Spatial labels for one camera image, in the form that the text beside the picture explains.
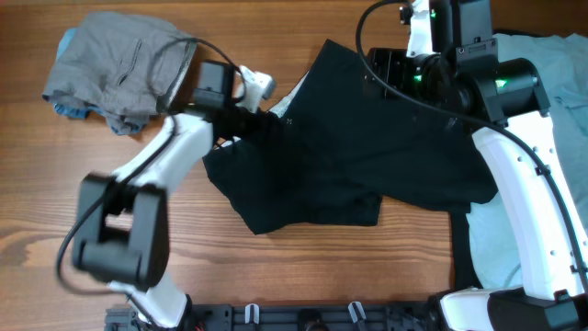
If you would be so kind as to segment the black shorts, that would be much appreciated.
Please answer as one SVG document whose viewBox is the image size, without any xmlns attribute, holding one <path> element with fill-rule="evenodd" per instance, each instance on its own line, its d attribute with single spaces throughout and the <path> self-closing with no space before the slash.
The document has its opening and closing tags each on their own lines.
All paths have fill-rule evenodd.
<svg viewBox="0 0 588 331">
<path fill-rule="evenodd" d="M 496 194 L 458 120 L 386 99 L 357 54 L 327 40 L 266 143 L 239 141 L 204 159 L 210 182 L 248 228 L 374 226 L 384 197 L 466 213 Z"/>
</svg>

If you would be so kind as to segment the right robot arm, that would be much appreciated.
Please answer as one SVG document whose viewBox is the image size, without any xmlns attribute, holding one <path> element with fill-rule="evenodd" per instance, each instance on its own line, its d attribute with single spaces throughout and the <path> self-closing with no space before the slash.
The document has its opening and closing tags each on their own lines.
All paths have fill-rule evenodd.
<svg viewBox="0 0 588 331">
<path fill-rule="evenodd" d="M 367 73 L 421 108 L 466 122 L 503 198 L 522 269 L 518 287 L 432 298 L 435 330 L 584 330 L 587 234 L 560 166 L 550 103 L 524 58 L 501 61 L 486 1 L 402 1 L 406 49 Z"/>
</svg>

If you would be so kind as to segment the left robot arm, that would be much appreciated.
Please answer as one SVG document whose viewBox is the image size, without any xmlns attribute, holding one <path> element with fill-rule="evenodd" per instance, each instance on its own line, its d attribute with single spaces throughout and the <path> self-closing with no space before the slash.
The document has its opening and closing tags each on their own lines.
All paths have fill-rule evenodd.
<svg viewBox="0 0 588 331">
<path fill-rule="evenodd" d="M 130 162 L 81 183 L 78 214 L 60 248 L 73 266 L 131 302 L 140 330 L 194 330 L 192 302 L 167 273 L 168 200 L 192 167 L 223 138 L 265 143 L 281 130 L 272 112 L 196 110 L 166 118 L 159 134 Z"/>
</svg>

